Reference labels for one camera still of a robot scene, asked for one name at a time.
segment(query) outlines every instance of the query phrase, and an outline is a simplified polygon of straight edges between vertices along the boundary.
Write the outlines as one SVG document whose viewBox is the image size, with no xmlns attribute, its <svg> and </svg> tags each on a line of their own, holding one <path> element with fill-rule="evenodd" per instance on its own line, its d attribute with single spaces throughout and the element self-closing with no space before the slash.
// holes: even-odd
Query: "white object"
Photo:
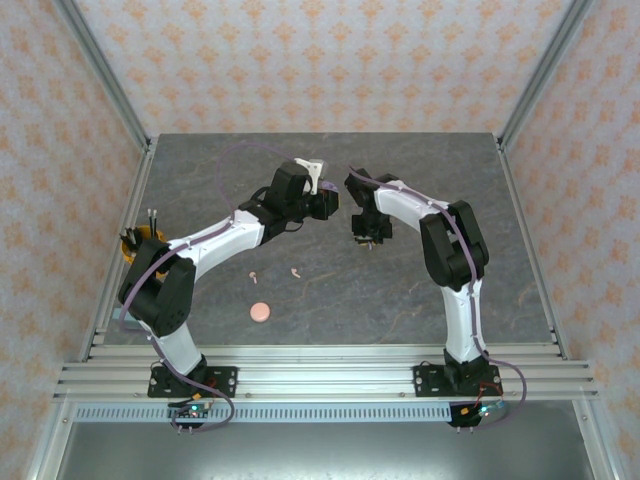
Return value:
<svg viewBox="0 0 640 480">
<path fill-rule="evenodd" d="M 144 322 L 139 323 L 149 331 Z M 169 335 L 156 337 L 151 333 L 151 336 L 156 339 L 167 361 L 182 375 L 188 374 L 200 362 L 202 354 L 193 343 L 193 338 L 186 322 Z"/>
<path fill-rule="evenodd" d="M 327 172 L 327 164 L 324 160 L 303 160 L 302 158 L 294 158 L 293 161 L 309 171 L 309 176 L 311 177 L 309 190 L 311 191 L 311 195 L 318 193 L 318 184 Z"/>
<path fill-rule="evenodd" d="M 407 193 L 403 189 L 409 189 L 404 182 L 393 180 L 389 185 L 399 187 L 401 190 L 380 187 L 374 193 L 376 207 L 384 214 L 396 217 L 398 220 L 420 232 L 420 219 L 429 214 L 440 213 L 432 204 L 447 208 L 449 204 L 440 200 L 429 199 L 422 201 Z M 480 287 L 482 281 L 478 280 L 474 285 L 476 323 L 478 341 L 482 349 L 486 349 L 480 327 Z M 468 362 L 478 358 L 481 353 L 473 340 L 471 299 L 469 297 L 469 285 L 463 285 L 459 292 L 441 287 L 444 297 L 444 310 L 447 318 L 447 344 L 446 349 L 456 361 Z"/>
<path fill-rule="evenodd" d="M 476 321 L 478 342 L 482 350 L 487 346 L 482 338 L 480 326 L 480 288 L 482 280 L 477 280 L 473 285 L 475 295 Z M 444 298 L 444 311 L 447 317 L 447 343 L 446 349 L 457 362 L 469 362 L 480 356 L 473 341 L 471 298 L 469 297 L 469 284 L 463 285 L 459 292 L 449 288 L 440 287 Z"/>
<path fill-rule="evenodd" d="M 191 244 L 194 239 L 214 232 L 227 223 L 229 223 L 229 217 L 188 237 L 171 240 L 169 245 L 175 248 L 183 243 Z M 260 245 L 263 234 L 264 225 L 258 221 L 257 217 L 244 210 L 236 210 L 233 225 L 226 232 L 190 246 L 179 252 L 178 255 L 193 260 L 193 264 L 196 266 L 195 281 L 197 282 L 202 275 L 226 259 Z"/>
<path fill-rule="evenodd" d="M 393 180 L 387 182 L 389 185 L 394 185 L 403 189 L 408 189 L 404 182 L 400 180 Z M 412 197 L 411 195 L 391 190 L 390 188 L 380 187 L 375 191 L 374 198 L 376 201 L 376 207 L 382 213 L 396 217 L 398 220 L 409 225 L 414 230 L 420 233 L 420 219 L 429 214 L 440 213 L 435 208 L 427 205 L 425 202 Z M 432 200 L 433 203 L 437 203 L 443 208 L 447 208 L 449 204 L 447 202 L 441 202 L 439 200 Z"/>
</svg>

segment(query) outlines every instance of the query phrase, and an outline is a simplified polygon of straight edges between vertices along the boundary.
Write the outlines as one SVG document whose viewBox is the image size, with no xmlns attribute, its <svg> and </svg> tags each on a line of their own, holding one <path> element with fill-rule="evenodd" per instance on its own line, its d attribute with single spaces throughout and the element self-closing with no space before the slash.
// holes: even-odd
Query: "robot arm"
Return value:
<svg viewBox="0 0 640 480">
<path fill-rule="evenodd" d="M 164 282 L 150 277 L 130 307 L 134 318 L 154 337 L 164 357 L 180 374 L 198 383 L 205 380 L 206 360 L 186 324 L 195 282 L 226 259 L 284 232 L 289 222 L 300 223 L 306 217 L 328 219 L 338 209 L 339 197 L 333 185 L 321 182 L 325 171 L 321 160 L 285 162 L 277 169 L 271 185 L 258 190 L 232 217 L 168 243 L 155 237 L 141 243 L 118 293 L 122 303 L 155 261 L 182 247 L 158 270 L 166 274 Z M 200 240 L 227 224 L 230 226 L 219 235 Z"/>
<path fill-rule="evenodd" d="M 427 270 L 442 291 L 447 320 L 445 366 L 439 371 L 435 367 L 430 370 L 433 391 L 439 395 L 444 393 L 443 390 L 450 390 L 454 395 L 465 392 L 476 394 L 480 383 L 497 375 L 493 375 L 496 373 L 495 367 L 488 364 L 474 342 L 472 304 L 475 304 L 476 310 L 476 338 L 485 350 L 479 321 L 479 299 L 489 253 L 471 207 L 461 201 L 449 204 L 416 198 L 416 195 L 407 193 L 409 187 L 389 174 L 376 179 L 390 187 L 384 188 L 365 181 L 371 178 L 366 170 L 360 169 L 356 173 L 364 179 L 349 175 L 345 181 L 347 190 L 362 208 L 360 215 L 352 217 L 355 240 L 359 243 L 382 244 L 385 238 L 392 238 L 390 217 L 401 220 L 420 233 Z M 469 264 L 462 252 L 460 239 L 456 238 L 451 225 L 441 213 L 443 209 L 454 218 L 464 237 L 462 240 L 471 252 L 477 273 L 477 281 L 473 285 L 475 302 L 471 302 L 469 296 Z"/>
</svg>

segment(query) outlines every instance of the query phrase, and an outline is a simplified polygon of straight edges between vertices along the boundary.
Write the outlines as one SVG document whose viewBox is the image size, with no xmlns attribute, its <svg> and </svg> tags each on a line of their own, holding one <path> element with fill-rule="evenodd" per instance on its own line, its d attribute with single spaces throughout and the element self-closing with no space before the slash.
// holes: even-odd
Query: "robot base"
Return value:
<svg viewBox="0 0 640 480">
<path fill-rule="evenodd" d="M 501 397 L 498 367 L 483 357 L 458 363 L 445 350 L 444 365 L 413 367 L 416 397 Z"/>
<path fill-rule="evenodd" d="M 238 384 L 237 367 L 204 367 L 202 370 L 203 372 L 199 372 L 202 379 L 198 378 L 196 381 L 220 390 L 229 398 L 235 397 Z M 149 398 L 185 398 L 196 393 L 202 397 L 213 396 L 210 392 L 199 390 L 178 380 L 164 365 L 151 369 L 151 379 L 147 391 Z"/>
</svg>

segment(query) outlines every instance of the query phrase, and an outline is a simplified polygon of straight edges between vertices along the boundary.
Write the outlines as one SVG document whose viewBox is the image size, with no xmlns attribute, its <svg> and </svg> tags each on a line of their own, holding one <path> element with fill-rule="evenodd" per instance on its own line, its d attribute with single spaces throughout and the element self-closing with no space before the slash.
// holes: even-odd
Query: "wall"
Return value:
<svg viewBox="0 0 640 480">
<path fill-rule="evenodd" d="M 22 479 L 140 152 L 51 0 L 4 0 L 0 22 L 0 478 Z"/>
<path fill-rule="evenodd" d="M 79 0 L 151 135 L 502 129 L 570 0 Z"/>
<path fill-rule="evenodd" d="M 595 2 L 509 152 L 571 354 L 595 361 L 629 472 L 640 472 L 639 25 L 637 0 Z"/>
</svg>

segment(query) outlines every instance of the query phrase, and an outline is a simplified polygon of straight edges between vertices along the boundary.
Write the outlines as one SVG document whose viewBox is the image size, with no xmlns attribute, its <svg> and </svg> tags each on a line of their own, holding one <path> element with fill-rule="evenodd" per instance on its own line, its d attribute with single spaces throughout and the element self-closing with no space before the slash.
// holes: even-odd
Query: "pink disc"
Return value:
<svg viewBox="0 0 640 480">
<path fill-rule="evenodd" d="M 271 309 L 266 303 L 258 302 L 251 307 L 249 314 L 251 315 L 251 320 L 262 323 L 269 318 L 269 315 L 271 315 Z"/>
</svg>

